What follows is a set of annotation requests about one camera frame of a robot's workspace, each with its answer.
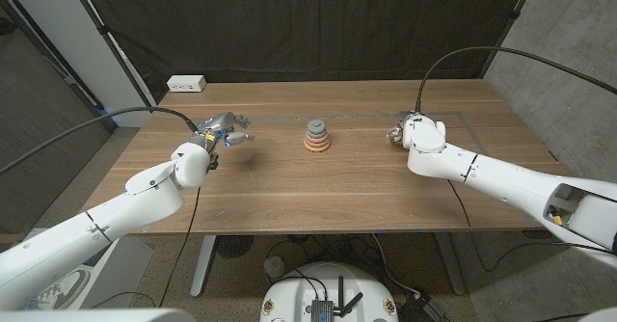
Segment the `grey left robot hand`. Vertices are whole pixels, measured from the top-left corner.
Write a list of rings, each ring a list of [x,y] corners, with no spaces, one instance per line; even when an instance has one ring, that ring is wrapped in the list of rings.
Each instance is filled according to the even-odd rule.
[[[197,129],[200,134],[205,136],[205,149],[208,152],[213,152],[219,143],[223,143],[225,147],[232,147],[252,141],[255,138],[254,136],[234,129],[236,124],[245,128],[250,123],[251,121],[243,115],[225,112],[200,121],[197,124]]]

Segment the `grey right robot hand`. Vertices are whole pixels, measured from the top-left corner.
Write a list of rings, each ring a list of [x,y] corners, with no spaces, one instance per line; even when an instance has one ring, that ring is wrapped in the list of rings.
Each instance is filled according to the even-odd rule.
[[[417,111],[400,111],[397,115],[397,124],[387,132],[387,140],[391,144],[402,145],[404,143],[404,126],[405,123],[419,116]]]

